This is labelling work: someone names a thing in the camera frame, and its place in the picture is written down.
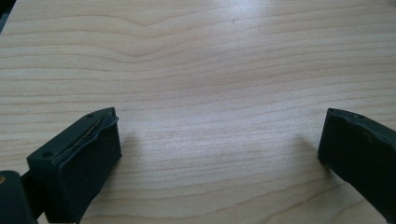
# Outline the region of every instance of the black clamp jaw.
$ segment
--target black clamp jaw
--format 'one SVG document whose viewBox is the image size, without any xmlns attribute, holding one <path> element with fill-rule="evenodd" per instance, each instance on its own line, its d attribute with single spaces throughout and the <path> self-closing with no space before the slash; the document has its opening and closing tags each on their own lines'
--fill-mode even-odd
<svg viewBox="0 0 396 224">
<path fill-rule="evenodd" d="M 121 157 L 113 107 L 88 114 L 27 157 L 22 177 L 0 172 L 0 224 L 79 223 Z"/>
<path fill-rule="evenodd" d="M 318 158 L 396 223 L 396 132 L 366 117 L 329 109 Z"/>
</svg>

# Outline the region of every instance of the wooden table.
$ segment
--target wooden table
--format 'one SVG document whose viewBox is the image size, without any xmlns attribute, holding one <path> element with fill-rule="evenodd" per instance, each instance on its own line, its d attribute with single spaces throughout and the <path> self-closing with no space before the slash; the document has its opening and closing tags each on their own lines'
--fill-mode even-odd
<svg viewBox="0 0 396 224">
<path fill-rule="evenodd" d="M 396 128 L 395 22 L 390 0 L 18 0 L 0 170 L 115 106 L 123 157 L 82 223 L 385 223 L 317 149 L 328 107 Z"/>
</svg>

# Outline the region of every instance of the light wood tabletop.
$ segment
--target light wood tabletop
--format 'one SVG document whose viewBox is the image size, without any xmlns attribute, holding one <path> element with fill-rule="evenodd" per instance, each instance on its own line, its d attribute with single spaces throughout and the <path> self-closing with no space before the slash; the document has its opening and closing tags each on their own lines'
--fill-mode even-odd
<svg viewBox="0 0 396 224">
<path fill-rule="evenodd" d="M 18 0 L 0 170 L 115 106 L 123 156 L 82 223 L 385 223 L 317 151 L 329 107 L 396 129 L 395 22 L 393 0 Z"/>
</svg>

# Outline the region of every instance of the edge of black object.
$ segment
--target edge of black object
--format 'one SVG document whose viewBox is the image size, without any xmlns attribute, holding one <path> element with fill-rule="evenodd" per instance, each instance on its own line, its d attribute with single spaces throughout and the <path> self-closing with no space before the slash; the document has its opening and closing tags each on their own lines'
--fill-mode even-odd
<svg viewBox="0 0 396 224">
<path fill-rule="evenodd" d="M 330 108 L 318 158 L 396 222 L 396 132 L 362 115 Z"/>
<path fill-rule="evenodd" d="M 9 13 L 15 5 L 16 0 L 2 0 L 0 3 L 0 34 L 6 25 Z"/>
<path fill-rule="evenodd" d="M 30 170 L 15 184 L 24 187 L 25 195 L 19 198 L 27 198 L 30 209 L 17 213 L 31 214 L 35 220 L 45 212 L 52 223 L 79 223 L 121 157 L 117 121 L 114 107 L 95 111 L 28 156 Z M 8 206 L 3 200 L 0 205 L 0 211 Z"/>
</svg>

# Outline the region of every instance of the wood grain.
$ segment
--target wood grain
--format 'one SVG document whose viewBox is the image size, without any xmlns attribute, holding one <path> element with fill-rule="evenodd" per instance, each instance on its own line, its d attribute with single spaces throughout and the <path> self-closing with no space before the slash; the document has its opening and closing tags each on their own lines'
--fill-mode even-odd
<svg viewBox="0 0 396 224">
<path fill-rule="evenodd" d="M 396 128 L 395 12 L 18 0 L 0 35 L 0 169 L 26 172 L 32 151 L 115 106 L 123 157 L 82 223 L 385 223 L 316 153 L 328 107 Z"/>
</svg>

